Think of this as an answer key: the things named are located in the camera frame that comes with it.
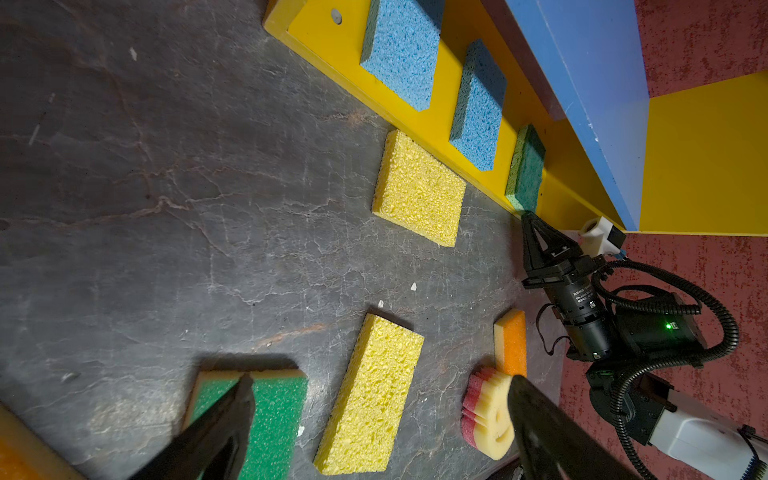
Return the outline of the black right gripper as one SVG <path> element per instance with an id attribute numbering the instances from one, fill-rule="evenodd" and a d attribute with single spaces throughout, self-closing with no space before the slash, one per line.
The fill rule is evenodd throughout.
<path id="1" fill-rule="evenodd" d="M 532 211 L 524 211 L 521 222 L 528 275 L 523 285 L 545 291 L 573 347 L 569 357 L 584 362 L 609 357 L 615 327 L 591 283 L 591 275 L 605 265 L 604 258 L 584 255 L 576 240 Z"/>

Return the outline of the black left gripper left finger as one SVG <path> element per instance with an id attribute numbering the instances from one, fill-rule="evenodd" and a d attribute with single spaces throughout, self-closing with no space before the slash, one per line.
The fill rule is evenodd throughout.
<path id="1" fill-rule="evenodd" d="M 242 375 L 134 479 L 237 479 L 245 462 L 255 412 L 253 380 Z"/>

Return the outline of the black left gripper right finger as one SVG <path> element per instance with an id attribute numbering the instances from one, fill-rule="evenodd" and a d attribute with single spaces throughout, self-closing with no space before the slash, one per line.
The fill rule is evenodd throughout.
<path id="1" fill-rule="evenodd" d="M 526 479 L 636 479 L 523 376 L 508 395 L 515 442 Z"/>

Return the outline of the dark green scrub sponge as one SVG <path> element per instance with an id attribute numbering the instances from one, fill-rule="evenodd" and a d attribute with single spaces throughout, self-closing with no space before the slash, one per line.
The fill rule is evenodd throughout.
<path id="1" fill-rule="evenodd" d="M 505 197 L 515 211 L 537 208 L 546 149 L 533 124 L 518 131 Z"/>

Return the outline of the light green sponge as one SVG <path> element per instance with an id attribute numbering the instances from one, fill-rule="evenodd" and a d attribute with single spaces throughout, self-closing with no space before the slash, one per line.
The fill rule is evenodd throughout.
<path id="1" fill-rule="evenodd" d="M 251 371 L 254 416 L 241 479 L 285 479 L 308 391 L 308 378 L 298 369 Z M 243 374 L 203 371 L 197 375 L 185 412 L 189 426 L 229 391 Z"/>

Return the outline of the blue sponge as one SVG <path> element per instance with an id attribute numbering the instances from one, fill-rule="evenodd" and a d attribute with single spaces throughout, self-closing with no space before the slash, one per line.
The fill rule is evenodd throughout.
<path id="1" fill-rule="evenodd" d="M 477 170 L 494 168 L 507 79 L 482 39 L 466 52 L 449 142 Z"/>
<path id="2" fill-rule="evenodd" d="M 373 0 L 369 8 L 360 65 L 418 112 L 431 103 L 444 5 Z"/>

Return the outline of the yellow shelf pink blue boards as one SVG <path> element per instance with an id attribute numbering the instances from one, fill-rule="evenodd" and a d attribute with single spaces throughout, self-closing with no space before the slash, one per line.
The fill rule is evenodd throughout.
<path id="1" fill-rule="evenodd" d="M 372 1 L 271 1 L 266 31 L 504 208 L 518 131 L 546 154 L 537 214 L 648 234 L 767 233 L 767 76 L 650 97 L 630 1 L 443 1 L 429 108 L 360 65 Z M 464 59 L 482 39 L 507 79 L 494 168 L 449 142 Z"/>

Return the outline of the yellow smiley face sponge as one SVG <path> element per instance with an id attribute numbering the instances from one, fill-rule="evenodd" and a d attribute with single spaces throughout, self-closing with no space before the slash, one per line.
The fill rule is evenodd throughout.
<path id="1" fill-rule="evenodd" d="M 515 439 L 508 407 L 511 380 L 491 367 L 477 370 L 469 378 L 462 403 L 464 440 L 492 460 L 504 457 Z"/>

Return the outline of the orange sponge right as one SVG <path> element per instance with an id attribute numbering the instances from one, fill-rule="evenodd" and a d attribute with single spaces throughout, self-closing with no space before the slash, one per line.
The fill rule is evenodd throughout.
<path id="1" fill-rule="evenodd" d="M 495 368 L 507 375 L 526 377 L 527 337 L 526 316 L 519 309 L 511 309 L 493 326 Z"/>

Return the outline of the orange sponge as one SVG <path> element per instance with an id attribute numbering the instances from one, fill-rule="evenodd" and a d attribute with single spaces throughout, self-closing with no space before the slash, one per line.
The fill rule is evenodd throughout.
<path id="1" fill-rule="evenodd" d="M 507 375 L 526 377 L 527 337 L 526 316 L 519 309 L 511 309 L 493 326 L 495 368 Z"/>
<path id="2" fill-rule="evenodd" d="M 84 476 L 1 405 L 1 478 L 84 479 Z"/>

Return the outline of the orange sponge left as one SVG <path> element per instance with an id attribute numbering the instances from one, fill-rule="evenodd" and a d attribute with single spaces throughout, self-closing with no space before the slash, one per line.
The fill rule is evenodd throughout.
<path id="1" fill-rule="evenodd" d="M 84 479 L 84 476 L 1 405 L 1 478 Z"/>

